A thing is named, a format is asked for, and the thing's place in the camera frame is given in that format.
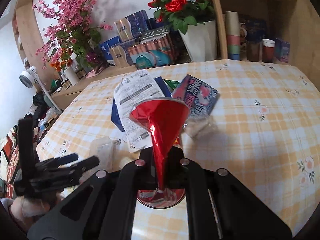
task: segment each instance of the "red cone-shaped bag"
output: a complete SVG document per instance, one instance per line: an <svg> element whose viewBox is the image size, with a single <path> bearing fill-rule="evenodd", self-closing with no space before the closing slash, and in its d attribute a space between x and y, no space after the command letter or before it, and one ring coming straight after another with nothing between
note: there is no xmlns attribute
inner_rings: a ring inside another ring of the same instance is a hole
<svg viewBox="0 0 320 240"><path fill-rule="evenodd" d="M164 190L168 152L190 114L187 105L174 98L153 98L140 102L130 119L151 133L159 190Z"/></svg>

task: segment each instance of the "white flower pot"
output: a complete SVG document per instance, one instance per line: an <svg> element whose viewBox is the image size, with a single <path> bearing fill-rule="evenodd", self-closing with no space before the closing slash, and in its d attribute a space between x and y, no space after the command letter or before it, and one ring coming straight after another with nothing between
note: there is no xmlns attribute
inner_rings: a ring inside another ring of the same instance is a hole
<svg viewBox="0 0 320 240"><path fill-rule="evenodd" d="M66 68L63 73L69 79L71 85L73 86L80 81L72 67Z"/></svg>
<svg viewBox="0 0 320 240"><path fill-rule="evenodd" d="M215 60L217 57L216 21L197 26L188 25L186 34L181 34L193 62Z"/></svg>

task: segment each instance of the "white cup lid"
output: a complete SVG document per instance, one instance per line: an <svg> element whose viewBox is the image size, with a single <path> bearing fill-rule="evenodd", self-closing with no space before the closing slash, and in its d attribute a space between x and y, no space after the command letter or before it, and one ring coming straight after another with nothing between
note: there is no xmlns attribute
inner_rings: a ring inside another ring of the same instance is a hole
<svg viewBox="0 0 320 240"><path fill-rule="evenodd" d="M263 39L263 46L266 46L266 47L271 47L273 48L275 46L275 41L273 40L268 40L268 39Z"/></svg>

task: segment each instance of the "checkered tablecloth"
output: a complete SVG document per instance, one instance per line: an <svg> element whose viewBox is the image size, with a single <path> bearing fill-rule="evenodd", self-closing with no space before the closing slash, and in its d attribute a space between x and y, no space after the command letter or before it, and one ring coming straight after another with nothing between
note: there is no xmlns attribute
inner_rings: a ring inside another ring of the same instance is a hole
<svg viewBox="0 0 320 240"><path fill-rule="evenodd" d="M197 140L183 134L185 156L209 170L228 169L297 234L320 201L320 93L310 80L294 66L233 60L149 72L177 81L190 74L219 91L210 116L216 131ZM114 170L124 157L137 159L110 121L123 77L83 90L38 145L40 159L73 152L87 158L90 143L105 136L116 140ZM188 239L185 200L166 210L137 203L132 239Z"/></svg>

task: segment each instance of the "white wall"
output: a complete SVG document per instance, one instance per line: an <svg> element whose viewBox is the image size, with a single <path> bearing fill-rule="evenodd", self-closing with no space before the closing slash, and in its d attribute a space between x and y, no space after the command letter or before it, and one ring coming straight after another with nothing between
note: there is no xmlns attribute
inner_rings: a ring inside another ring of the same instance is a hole
<svg viewBox="0 0 320 240"><path fill-rule="evenodd" d="M52 0L44 1L52 6ZM153 17L154 12L154 9L149 10L148 7L148 2L151 1L152 0L98 0L92 12L93 25L99 25L102 22L105 22L113 26L113 23L116 20L140 10L146 10L149 18L151 18ZM44 37L43 28L47 28L50 24L55 24L55 20L44 18L37 11L35 11L35 14L42 38L44 39L44 42L47 42L48 38ZM102 34L102 41L106 41L118 35L116 30L101 30L100 32Z"/></svg>
<svg viewBox="0 0 320 240"><path fill-rule="evenodd" d="M32 105L36 89L25 87L19 80L25 68L13 35L12 23L0 29L0 138L18 124Z"/></svg>

